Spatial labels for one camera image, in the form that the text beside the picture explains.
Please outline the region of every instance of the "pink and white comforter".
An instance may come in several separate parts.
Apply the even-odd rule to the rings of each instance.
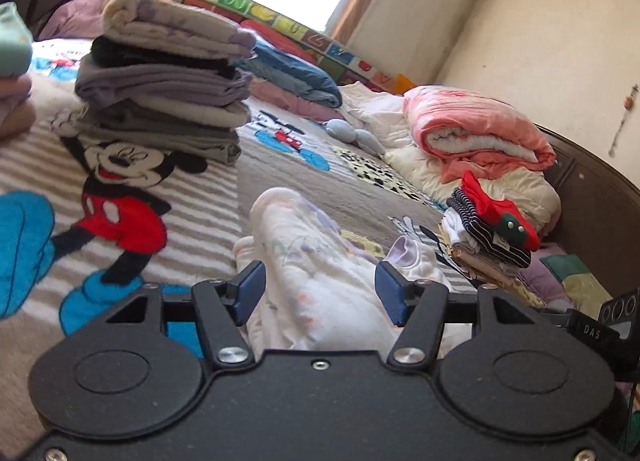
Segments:
[[[471,170],[496,180],[518,167],[545,170],[556,154],[544,134],[509,104],[444,86],[404,94],[415,143],[442,161],[443,183]]]

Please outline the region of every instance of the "blue gripper pad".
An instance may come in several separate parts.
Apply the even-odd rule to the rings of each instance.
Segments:
[[[376,266],[374,282],[376,294],[391,322],[396,326],[404,327],[410,316],[410,309],[404,302],[403,284],[406,284],[407,280],[393,266],[381,261]]]
[[[264,263],[253,261],[232,281],[238,287],[236,301],[230,308],[236,326],[244,326],[264,294],[267,270]]]
[[[0,78],[27,73],[33,53],[32,41],[15,3],[0,4]]]

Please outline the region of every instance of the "pink blanket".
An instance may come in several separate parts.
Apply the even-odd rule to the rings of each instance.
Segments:
[[[556,153],[544,134],[509,104],[444,86],[419,86],[404,94],[404,114],[415,143],[442,162],[441,181],[496,180],[510,170],[545,170]]]
[[[300,98],[260,78],[255,78],[254,81],[251,82],[251,94],[257,99],[269,102],[276,107],[286,109],[299,117],[306,118],[318,124],[333,120],[334,118],[344,120],[344,117],[335,109]]]

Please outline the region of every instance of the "black folded cloth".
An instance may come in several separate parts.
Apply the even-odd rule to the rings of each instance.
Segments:
[[[100,67],[135,66],[136,64],[171,64],[172,66],[210,69],[224,78],[232,79],[236,68],[229,65],[226,58],[195,58],[165,53],[164,51],[137,48],[129,44],[114,42],[106,37],[98,37],[91,46],[94,62]]]

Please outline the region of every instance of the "light blue plush toy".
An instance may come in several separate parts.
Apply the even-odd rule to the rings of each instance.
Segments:
[[[374,156],[382,156],[385,154],[385,148],[380,145],[378,139],[369,131],[364,129],[354,129],[351,124],[345,120],[335,118],[322,124],[329,136],[333,136],[336,140],[340,140],[345,144],[353,144],[361,148],[365,152],[369,152]]]
[[[18,77],[31,64],[31,32],[15,3],[0,4],[0,78]]]

